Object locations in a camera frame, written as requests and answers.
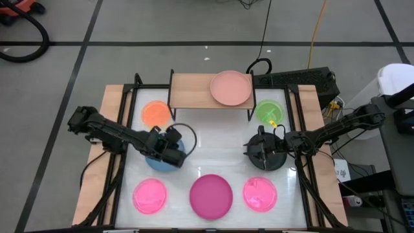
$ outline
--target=wooden platform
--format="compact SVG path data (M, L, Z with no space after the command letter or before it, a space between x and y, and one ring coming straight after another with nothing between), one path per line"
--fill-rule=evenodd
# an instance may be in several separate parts
M217 74L173 74L169 106L172 109L253 109L253 92L248 100L237 106L220 104L210 92L210 82ZM252 83L252 75L245 74Z

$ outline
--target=magenta plate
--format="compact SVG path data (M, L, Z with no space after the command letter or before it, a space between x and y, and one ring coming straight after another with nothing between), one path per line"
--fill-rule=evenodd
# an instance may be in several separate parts
M223 71L212 79L210 91L218 102L235 106L248 100L248 97L252 94L252 84L240 72Z
M246 205L256 212L271 210L278 200L278 192L271 181L264 177L253 177L243 187Z
M167 201L167 188L157 179L146 179L139 183L133 192L132 202L143 214L155 214Z
M223 217L232 207L232 203L232 188L218 175L203 175L191 187L191 207L204 219L216 220Z

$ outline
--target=black metal frame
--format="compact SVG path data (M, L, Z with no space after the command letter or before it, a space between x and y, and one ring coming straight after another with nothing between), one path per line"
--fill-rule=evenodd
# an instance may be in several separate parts
M252 93L253 93L253 109L247 109L247 120L250 121L253 117L254 110L256 109L256 91L255 91L255 85L254 85L254 74L253 71L250 71L250 74L252 75ZM170 98L171 98L171 86L173 83L173 76L174 76L174 70L171 69L169 73L169 84L168 84L168 98L167 98L167 105L169 109L169 113L171 113L171 117L173 120L175 120L175 117L177 116L177 109L174 109L174 112L169 104Z
M129 105L129 114L127 116L127 125L126 125L129 128L131 127L131 124L132 124L132 118L133 118L133 113L134 113L134 108L135 108L135 103L136 103L136 96L137 96L138 90L139 89L168 89L168 91L170 93L172 74L173 74L173 70L171 70L171 74L170 74L170 84L143 84L141 78L139 77L139 75L135 74L134 84L124 84L117 122L122 123L122 119L123 119L123 116L124 116L124 113L125 113L125 107L126 107L126 98L127 98L127 95L131 91L132 91L131 103ZM298 91L298 86L297 85L271 85L271 86L265 86L265 85L254 85L254 83L253 83L253 94L254 94L254 103L255 103L255 105L254 105L253 111L251 113L248 112L248 119L249 120L252 118L254 109L256 108L256 91L255 91L255 89L282 89L282 90L284 90L290 128L295 129L295 121L294 121L294 117L293 117L293 111L292 111L292 108L289 107L289 106L291 106L290 92L292 92L294 94L294 97L295 97L296 108L298 110L299 123L300 123L300 126L301 126L301 130L306 130L305 120L304 120L304 116L303 116L303 111L302 111L302 107L301 107L300 96L299 96L299 91ZM105 205L105 208L102 209L102 211L100 212L100 214L98 216L98 222L97 222L98 226L84 226L84 227L74 227L74 228L65 228L65 229L44 230L44 231L39 231L39 232L48 232L48 233L84 232L85 229L88 229L88 228L90 228L91 230L96 230L97 228L101 228L101 227L106 229L106 230L115 229L114 228L114 223L115 223L115 220L116 220L116 214L117 214L117 210L118 210L120 191L121 191L121 186L122 186L122 179L123 179L124 169L125 169L126 155L127 155L127 148L125 149L125 152L123 154L120 154L120 164L119 164L119 168L118 168L120 171L118 171L118 172L120 172L121 176L120 176L120 182L118 183L117 187L114 190L114 201L113 201L113 207L112 207L112 210L111 210L111 220L109 222L109 225L102 225L103 224L103 219L105 217L105 210L106 210L106 205ZM107 172L107 175L106 175L106 178L105 178L104 191L106 191L108 189L109 184L113 180L113 171L114 171L114 166L115 166L115 160L116 160L115 157L116 157L116 155L111 155L111 157L113 157L113 159L110 159L109 164L108 164L108 172ZM308 163L308 167L309 167L310 181L311 181L312 185L315 187L315 190L318 192L317 184L316 184L316 177L315 177L315 173L314 173L314 167L313 167L313 163L312 163L312 158L307 158L307 163ZM312 220L311 220L311 213L310 213L310 209L309 209L309 201L308 201L307 191L306 191L305 187L302 184L300 184L300 188L301 188L301 195L302 195L302 200L303 200L303 209L304 209L304 213L305 213L305 220L306 220L308 230L318 229L318 230L323 230L324 232L349 232L349 233L368 232L368 231L360 231L360 230L344 230L344 229L337 229L337 228L324 228L324 227L314 227L314 226L312 226ZM320 213L320 210L319 210L318 206L316 206L316 210L317 210L317 213L318 213L318 221L319 221L320 226L325 226L324 221L323 221L324 217ZM159 232L160 230L140 229L139 231L140 232ZM194 232L194 230L181 230L181 229L178 230L176 228L163 229L162 231L163 232L178 232L178 231L179 232ZM212 231L212 232L239 232L240 230L218 230L218 229L197 230L197 232L207 232L207 231ZM243 232L263 232L264 233L264 232L281 232L281 231L280 230L265 230L265 229L260 228L260 229L257 229L257 230L244 230Z

